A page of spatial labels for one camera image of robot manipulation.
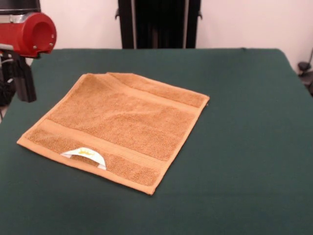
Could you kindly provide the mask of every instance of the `orange towel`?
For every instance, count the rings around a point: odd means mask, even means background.
[[[208,101],[132,73],[85,74],[18,144],[153,194]],[[85,154],[61,155],[75,149]]]

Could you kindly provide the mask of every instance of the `green tablecloth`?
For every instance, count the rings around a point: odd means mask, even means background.
[[[313,234],[313,100],[278,50],[55,50],[38,101],[0,125],[0,233]],[[133,72],[211,97],[153,196],[16,144],[81,74]]]

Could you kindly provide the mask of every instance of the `red robot part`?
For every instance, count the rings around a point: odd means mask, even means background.
[[[20,56],[51,53],[56,39],[55,25],[43,13],[24,15],[19,22],[0,23],[0,50],[10,49]]]

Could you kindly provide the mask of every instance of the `black pole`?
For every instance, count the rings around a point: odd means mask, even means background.
[[[40,11],[39,0],[0,0],[0,15],[22,15]]]

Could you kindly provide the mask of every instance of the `white label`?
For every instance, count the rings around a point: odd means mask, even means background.
[[[85,158],[88,158],[90,160],[95,161],[96,163],[99,163],[98,168],[106,170],[106,163],[104,161],[104,158],[97,153],[96,151],[93,151],[90,148],[77,148],[65,153],[61,153],[62,156],[67,157],[67,158],[71,158],[72,155],[78,155],[78,156],[82,156]]]

